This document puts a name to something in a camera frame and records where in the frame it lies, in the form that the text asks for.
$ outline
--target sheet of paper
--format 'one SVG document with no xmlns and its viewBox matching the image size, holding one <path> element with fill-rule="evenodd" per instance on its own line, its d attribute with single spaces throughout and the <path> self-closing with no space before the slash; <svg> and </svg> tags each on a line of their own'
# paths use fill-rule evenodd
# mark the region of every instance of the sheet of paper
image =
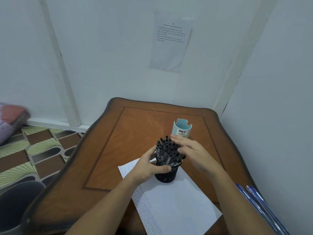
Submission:
<svg viewBox="0 0 313 235">
<path fill-rule="evenodd" d="M 150 68 L 180 72 L 192 22 L 191 18 L 180 18 L 172 12 L 154 12 Z"/>
<path fill-rule="evenodd" d="M 138 160 L 118 167 L 123 178 Z M 148 235 L 203 235 L 222 215 L 181 167 L 173 182 L 153 176 L 132 199 Z"/>
</svg>

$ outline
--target printed notice on wall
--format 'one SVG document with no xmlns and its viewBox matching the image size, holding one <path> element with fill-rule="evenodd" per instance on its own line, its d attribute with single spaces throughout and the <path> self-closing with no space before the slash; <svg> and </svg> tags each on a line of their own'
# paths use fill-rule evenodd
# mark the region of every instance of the printed notice on wall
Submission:
<svg viewBox="0 0 313 235">
<path fill-rule="evenodd" d="M 154 12 L 150 68 L 180 72 L 192 22 L 191 18 L 180 18 L 171 12 Z"/>
</svg>

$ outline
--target wood grain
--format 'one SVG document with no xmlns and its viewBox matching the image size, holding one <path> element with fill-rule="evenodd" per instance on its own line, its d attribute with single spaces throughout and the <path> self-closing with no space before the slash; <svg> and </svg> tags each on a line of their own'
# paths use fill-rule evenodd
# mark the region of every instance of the wood grain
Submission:
<svg viewBox="0 0 313 235">
<path fill-rule="evenodd" d="M 213 110 L 113 98 L 84 134 L 64 169 L 27 209 L 23 230 L 29 234 L 66 231 L 122 180 L 117 166 L 141 157 L 158 138 L 170 135 L 178 118 L 192 123 L 189 138 L 201 143 L 236 183 L 253 185 L 241 155 Z M 182 168 L 219 207 L 209 180 L 189 160 Z M 146 234 L 132 201 L 118 233 Z M 223 217 L 207 234 L 228 234 Z"/>
</svg>

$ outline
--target black pen holder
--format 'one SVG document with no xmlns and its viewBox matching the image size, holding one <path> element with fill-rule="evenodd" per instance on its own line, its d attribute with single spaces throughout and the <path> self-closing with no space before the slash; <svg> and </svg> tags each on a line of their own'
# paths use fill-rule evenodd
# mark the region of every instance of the black pen holder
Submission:
<svg viewBox="0 0 313 235">
<path fill-rule="evenodd" d="M 159 162 L 158 158 L 156 158 L 156 166 L 162 166 L 163 164 Z M 167 173 L 163 173 L 163 174 L 155 174 L 155 177 L 158 179 L 158 181 L 163 182 L 163 183 L 170 183 L 172 182 L 175 177 L 176 177 L 176 173 L 178 170 L 178 167 L 182 164 L 182 162 L 176 166 L 172 167 L 172 170 L 170 172 Z"/>
</svg>

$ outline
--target left hand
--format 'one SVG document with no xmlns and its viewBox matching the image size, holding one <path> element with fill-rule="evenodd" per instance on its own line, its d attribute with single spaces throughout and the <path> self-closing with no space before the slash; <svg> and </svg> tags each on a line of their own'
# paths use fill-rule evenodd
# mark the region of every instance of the left hand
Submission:
<svg viewBox="0 0 313 235">
<path fill-rule="evenodd" d="M 138 186 L 148 179 L 150 179 L 154 174 L 167 173 L 171 171 L 171 167 L 167 165 L 155 166 L 156 161 L 150 162 L 155 158 L 156 147 L 150 148 L 142 157 L 138 160 L 134 168 L 128 173 L 128 177 L 131 177 Z"/>
</svg>

